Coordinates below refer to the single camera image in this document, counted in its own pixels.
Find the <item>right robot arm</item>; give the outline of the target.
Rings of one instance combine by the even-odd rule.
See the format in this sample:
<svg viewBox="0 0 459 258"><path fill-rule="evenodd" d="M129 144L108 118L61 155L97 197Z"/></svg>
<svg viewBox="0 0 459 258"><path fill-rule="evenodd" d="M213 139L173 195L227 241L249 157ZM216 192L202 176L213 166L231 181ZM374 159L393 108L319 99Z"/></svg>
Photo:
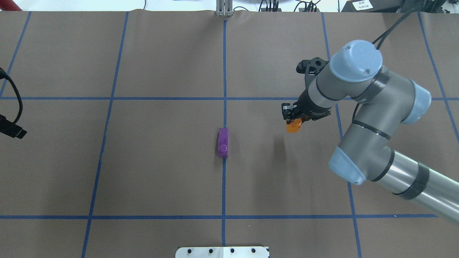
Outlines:
<svg viewBox="0 0 459 258"><path fill-rule="evenodd" d="M323 119L346 97L360 109L328 162L349 183L370 180L404 200L431 209L458 224L458 182L388 146L400 124L417 122L431 105L431 93L383 65L380 50L365 40L344 45L331 60L302 60L305 90L283 103L289 133L307 121Z"/></svg>

